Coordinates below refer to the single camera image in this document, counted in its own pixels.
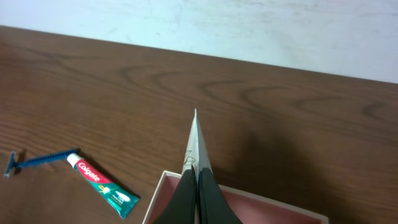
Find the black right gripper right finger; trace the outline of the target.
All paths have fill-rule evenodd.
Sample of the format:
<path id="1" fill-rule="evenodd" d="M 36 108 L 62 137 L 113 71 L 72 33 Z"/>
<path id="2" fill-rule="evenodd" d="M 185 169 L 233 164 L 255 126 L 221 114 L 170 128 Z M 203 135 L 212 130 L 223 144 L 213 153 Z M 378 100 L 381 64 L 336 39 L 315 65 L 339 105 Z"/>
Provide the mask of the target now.
<path id="1" fill-rule="evenodd" d="M 209 168 L 203 168 L 198 178 L 198 204 L 201 224 L 242 224 Z"/>

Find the cream box with pink inside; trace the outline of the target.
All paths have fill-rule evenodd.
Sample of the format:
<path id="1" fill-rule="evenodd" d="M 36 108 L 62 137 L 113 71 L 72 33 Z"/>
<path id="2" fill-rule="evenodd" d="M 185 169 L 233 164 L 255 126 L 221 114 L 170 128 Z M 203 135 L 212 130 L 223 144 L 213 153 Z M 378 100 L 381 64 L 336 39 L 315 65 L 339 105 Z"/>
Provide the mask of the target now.
<path id="1" fill-rule="evenodd" d="M 153 223 L 171 199 L 181 174 L 163 171 L 150 201 L 143 224 Z M 329 224 L 328 217 L 260 195 L 220 185 L 237 217 L 245 224 Z"/>

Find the white Pantene tube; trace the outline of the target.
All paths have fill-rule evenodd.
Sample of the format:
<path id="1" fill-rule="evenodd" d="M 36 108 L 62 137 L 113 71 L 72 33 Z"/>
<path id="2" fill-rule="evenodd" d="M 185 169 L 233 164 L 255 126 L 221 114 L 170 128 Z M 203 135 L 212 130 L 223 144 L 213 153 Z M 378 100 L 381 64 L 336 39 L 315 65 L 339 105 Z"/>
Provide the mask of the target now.
<path id="1" fill-rule="evenodd" d="M 190 128 L 187 148 L 185 151 L 182 173 L 193 168 L 198 177 L 203 168 L 212 172 L 211 163 L 208 157 L 206 143 L 198 120 L 197 109 L 194 110 L 194 117 Z"/>

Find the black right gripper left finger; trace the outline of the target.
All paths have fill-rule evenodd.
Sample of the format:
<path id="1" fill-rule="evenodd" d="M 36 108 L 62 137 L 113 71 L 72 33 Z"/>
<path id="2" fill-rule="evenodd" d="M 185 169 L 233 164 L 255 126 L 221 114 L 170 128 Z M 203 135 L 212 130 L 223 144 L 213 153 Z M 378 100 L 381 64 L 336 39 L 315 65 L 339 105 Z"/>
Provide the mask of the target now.
<path id="1" fill-rule="evenodd" d="M 169 203 L 154 224 L 194 224 L 197 203 L 197 178 L 194 167 L 184 171 Z"/>

